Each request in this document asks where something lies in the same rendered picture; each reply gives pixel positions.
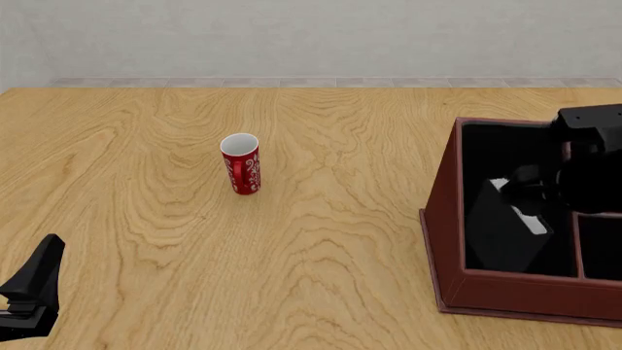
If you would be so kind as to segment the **red mug with white pattern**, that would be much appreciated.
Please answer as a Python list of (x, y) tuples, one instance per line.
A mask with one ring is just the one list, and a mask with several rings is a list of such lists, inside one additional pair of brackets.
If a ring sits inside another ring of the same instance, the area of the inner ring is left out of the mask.
[(220, 144), (225, 169), (233, 190), (248, 195), (261, 186), (259, 139), (250, 133), (234, 133)]

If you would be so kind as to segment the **black book with white pages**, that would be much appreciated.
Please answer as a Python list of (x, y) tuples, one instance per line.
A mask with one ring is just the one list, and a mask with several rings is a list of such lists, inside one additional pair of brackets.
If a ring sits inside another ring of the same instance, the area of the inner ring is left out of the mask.
[(466, 265), (525, 273), (555, 230), (541, 215), (525, 215), (501, 189), (505, 178), (485, 180), (466, 215)]

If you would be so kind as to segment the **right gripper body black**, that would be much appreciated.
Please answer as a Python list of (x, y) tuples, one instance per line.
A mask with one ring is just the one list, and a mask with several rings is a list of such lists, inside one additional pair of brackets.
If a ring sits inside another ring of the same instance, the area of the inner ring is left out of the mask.
[(523, 215), (539, 215), (548, 206), (560, 203), (558, 172), (545, 165), (521, 165), (501, 186), (502, 197)]

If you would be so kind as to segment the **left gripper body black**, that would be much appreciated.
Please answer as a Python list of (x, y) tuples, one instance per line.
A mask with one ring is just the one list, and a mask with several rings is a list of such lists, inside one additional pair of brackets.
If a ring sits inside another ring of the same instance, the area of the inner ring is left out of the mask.
[(52, 299), (9, 299), (0, 310), (0, 338), (46, 337), (58, 317), (58, 297)]

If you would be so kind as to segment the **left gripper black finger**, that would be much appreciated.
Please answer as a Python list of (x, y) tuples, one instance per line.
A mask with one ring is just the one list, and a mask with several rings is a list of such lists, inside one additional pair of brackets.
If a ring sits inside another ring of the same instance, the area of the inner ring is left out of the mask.
[(9, 304), (59, 305), (58, 276), (64, 247), (58, 235), (46, 235), (27, 262), (0, 286), (0, 295)]

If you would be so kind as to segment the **red-brown desk caddy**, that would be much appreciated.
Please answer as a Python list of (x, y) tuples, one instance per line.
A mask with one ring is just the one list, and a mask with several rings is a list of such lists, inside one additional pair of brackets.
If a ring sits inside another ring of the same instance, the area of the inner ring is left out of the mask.
[(553, 204), (539, 215), (554, 235), (527, 272), (467, 266), (466, 217), (482, 183), (570, 156), (550, 138), (550, 124), (456, 119), (420, 212), (438, 308), (622, 329), (622, 214), (586, 215)]

